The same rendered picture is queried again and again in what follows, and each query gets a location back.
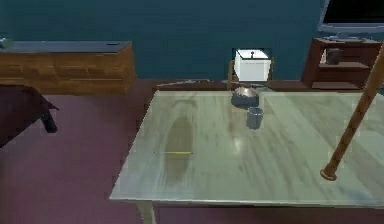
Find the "dark brown wooden shelf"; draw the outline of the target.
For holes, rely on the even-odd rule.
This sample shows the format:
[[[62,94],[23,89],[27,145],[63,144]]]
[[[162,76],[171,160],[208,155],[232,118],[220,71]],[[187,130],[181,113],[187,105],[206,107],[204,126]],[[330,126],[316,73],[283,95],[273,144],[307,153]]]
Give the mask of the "dark brown wooden shelf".
[[[313,38],[301,82],[310,89],[360,90],[363,89],[379,54],[382,43],[374,40],[338,42]],[[331,50],[338,49],[338,64],[322,62]]]

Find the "grey blue cup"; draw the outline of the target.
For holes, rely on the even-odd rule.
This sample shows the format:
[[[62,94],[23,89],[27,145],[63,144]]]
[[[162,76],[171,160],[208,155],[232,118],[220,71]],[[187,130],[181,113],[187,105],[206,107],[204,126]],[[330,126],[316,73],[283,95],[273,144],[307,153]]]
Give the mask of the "grey blue cup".
[[[250,129],[258,129],[261,126],[264,111],[259,107],[249,107],[246,116],[246,126]]]

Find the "brown wooden baseball bat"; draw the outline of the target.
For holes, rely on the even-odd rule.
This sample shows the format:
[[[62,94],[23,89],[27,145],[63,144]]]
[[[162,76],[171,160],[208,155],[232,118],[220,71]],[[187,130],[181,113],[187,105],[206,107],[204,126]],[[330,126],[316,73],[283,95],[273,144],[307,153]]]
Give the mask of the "brown wooden baseball bat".
[[[379,89],[384,84],[384,43],[381,45],[378,56],[370,72],[369,78],[364,87],[363,93],[358,104],[346,126],[339,143],[334,150],[329,162],[320,170],[320,175],[328,180],[335,181],[337,179],[336,171],[349,147],[357,129],[359,128],[365,114],[369,110]]]

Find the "black television set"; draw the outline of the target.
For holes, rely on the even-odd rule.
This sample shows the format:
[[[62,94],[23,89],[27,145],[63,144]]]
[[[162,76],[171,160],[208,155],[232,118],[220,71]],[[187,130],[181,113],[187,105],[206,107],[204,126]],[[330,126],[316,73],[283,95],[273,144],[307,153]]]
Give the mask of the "black television set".
[[[352,34],[384,32],[384,0],[324,0],[318,23],[330,39],[353,40]]]

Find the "brown wooden chest of drawers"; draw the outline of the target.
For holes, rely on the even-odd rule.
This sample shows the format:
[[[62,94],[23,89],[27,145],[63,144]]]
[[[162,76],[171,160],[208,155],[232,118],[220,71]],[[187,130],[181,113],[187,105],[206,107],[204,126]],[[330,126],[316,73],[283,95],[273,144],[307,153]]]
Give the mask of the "brown wooden chest of drawers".
[[[130,41],[16,41],[0,47],[0,84],[43,94],[120,95],[135,79]]]

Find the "white box on wooden stand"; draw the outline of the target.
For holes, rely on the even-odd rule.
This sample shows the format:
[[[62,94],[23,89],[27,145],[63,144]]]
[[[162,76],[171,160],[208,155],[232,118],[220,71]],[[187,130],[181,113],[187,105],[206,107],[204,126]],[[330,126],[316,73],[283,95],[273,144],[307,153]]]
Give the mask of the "white box on wooden stand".
[[[233,48],[229,62],[227,89],[233,84],[259,86],[272,79],[274,58],[263,48]]]

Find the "dark grey box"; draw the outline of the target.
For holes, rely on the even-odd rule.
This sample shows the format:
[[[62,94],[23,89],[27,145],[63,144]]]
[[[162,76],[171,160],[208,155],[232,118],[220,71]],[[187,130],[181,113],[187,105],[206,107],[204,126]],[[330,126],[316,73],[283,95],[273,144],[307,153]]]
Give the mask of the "dark grey box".
[[[342,50],[339,48],[329,48],[326,50],[326,63],[329,65],[337,65],[340,62]]]

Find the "grey metal bowl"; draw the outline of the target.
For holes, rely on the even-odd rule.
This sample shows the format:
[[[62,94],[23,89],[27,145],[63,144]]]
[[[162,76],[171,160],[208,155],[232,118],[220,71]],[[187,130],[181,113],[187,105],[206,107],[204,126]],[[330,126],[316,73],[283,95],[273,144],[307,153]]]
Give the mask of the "grey metal bowl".
[[[258,107],[259,93],[251,87],[238,87],[232,93],[231,103],[238,108]]]

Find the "pale green wooden table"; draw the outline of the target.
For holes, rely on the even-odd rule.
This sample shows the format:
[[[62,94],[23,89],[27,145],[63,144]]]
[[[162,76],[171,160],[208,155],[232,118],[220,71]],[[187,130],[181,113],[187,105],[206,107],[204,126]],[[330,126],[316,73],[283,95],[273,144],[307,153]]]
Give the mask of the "pale green wooden table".
[[[355,109],[357,93],[263,92],[261,126],[227,91],[154,94],[110,195],[143,224],[155,203],[384,208],[384,96],[375,97],[336,181],[320,170]],[[185,151],[192,155],[154,152]]]

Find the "dark maroon sofa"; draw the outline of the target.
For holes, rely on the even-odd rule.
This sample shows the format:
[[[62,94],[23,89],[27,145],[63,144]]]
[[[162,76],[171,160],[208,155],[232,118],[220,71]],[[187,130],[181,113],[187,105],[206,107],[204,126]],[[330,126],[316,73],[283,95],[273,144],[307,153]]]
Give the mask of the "dark maroon sofa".
[[[0,84],[0,148],[38,119],[47,133],[55,133],[51,109],[57,107],[33,87]]]

